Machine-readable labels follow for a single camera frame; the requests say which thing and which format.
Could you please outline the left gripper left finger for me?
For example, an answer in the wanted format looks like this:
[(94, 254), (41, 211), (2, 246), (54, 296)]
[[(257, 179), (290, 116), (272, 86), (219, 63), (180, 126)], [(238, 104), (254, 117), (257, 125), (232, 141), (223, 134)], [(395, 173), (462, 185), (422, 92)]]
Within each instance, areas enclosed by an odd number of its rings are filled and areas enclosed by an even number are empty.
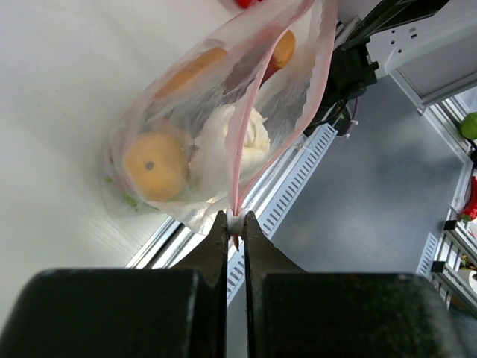
[(172, 268), (56, 268), (25, 285), (3, 357), (224, 357), (227, 217)]

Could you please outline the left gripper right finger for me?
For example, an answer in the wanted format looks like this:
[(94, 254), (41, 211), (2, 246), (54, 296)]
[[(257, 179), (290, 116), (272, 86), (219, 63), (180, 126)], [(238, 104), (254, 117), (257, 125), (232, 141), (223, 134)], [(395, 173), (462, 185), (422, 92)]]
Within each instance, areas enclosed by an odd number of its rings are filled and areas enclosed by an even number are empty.
[(464, 357), (427, 279), (402, 273), (308, 273), (244, 217), (251, 357)]

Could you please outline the yellow potato toy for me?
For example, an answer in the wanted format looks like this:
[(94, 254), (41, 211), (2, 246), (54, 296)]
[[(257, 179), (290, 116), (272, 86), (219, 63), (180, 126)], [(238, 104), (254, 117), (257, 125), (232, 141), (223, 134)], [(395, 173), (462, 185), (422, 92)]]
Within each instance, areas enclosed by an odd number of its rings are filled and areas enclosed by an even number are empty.
[(169, 201), (180, 194), (189, 173), (182, 145), (171, 134), (141, 134), (123, 156), (124, 169), (147, 201)]

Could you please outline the clear zip top bag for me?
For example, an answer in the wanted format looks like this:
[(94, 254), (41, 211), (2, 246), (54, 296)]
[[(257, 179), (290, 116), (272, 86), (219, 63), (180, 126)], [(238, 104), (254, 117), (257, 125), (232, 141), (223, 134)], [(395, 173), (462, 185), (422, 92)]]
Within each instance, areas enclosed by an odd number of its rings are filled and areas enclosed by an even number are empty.
[[(219, 211), (234, 216), (253, 185), (301, 135), (322, 102), (338, 22), (336, 1), (262, 1), (243, 10), (186, 52), (154, 80), (112, 129), (102, 177), (118, 213), (157, 211), (196, 233), (207, 233)], [(261, 85), (284, 33), (295, 35), (288, 64)], [(233, 66), (260, 45), (251, 73), (225, 92)], [(185, 63), (208, 49), (227, 55), (176, 92), (155, 92)], [(141, 134), (164, 132), (183, 147), (189, 173), (169, 201), (147, 201), (131, 183), (123, 156)]]

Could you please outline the yellow ginger root toy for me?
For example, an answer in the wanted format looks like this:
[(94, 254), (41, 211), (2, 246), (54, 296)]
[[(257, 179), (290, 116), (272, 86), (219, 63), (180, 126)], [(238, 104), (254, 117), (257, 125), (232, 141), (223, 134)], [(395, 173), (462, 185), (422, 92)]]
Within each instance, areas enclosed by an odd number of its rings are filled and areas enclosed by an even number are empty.
[(176, 92), (185, 85), (191, 83), (202, 72), (213, 67), (215, 63), (227, 55), (227, 51), (220, 47), (208, 49), (199, 54), (195, 59), (185, 63), (175, 74), (171, 76), (154, 94), (154, 98), (163, 98)]

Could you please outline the papaya slice toy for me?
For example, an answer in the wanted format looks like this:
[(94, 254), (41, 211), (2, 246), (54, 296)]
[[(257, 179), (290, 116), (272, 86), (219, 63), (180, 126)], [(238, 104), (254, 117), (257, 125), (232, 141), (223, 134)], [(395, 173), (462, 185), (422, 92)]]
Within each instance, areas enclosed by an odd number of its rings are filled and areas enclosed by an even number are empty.
[[(261, 85), (266, 82), (276, 72), (283, 69), (290, 59), (293, 57), (295, 50), (295, 35), (291, 30), (284, 33), (274, 48), (271, 59), (268, 62)], [(262, 55), (260, 45), (254, 45), (251, 50), (248, 50), (238, 62), (233, 66), (232, 73), (225, 81), (225, 92), (229, 92), (236, 88), (243, 80), (251, 73), (250, 65), (258, 61)]]

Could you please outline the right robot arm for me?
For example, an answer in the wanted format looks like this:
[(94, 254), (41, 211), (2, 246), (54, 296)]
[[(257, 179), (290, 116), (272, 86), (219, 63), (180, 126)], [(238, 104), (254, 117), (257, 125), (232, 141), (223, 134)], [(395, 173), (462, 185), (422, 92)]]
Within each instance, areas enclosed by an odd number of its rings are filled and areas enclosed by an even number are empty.
[(476, 2), (448, 1), (436, 14), (370, 36), (370, 59), (383, 78), (402, 65), (476, 34)]

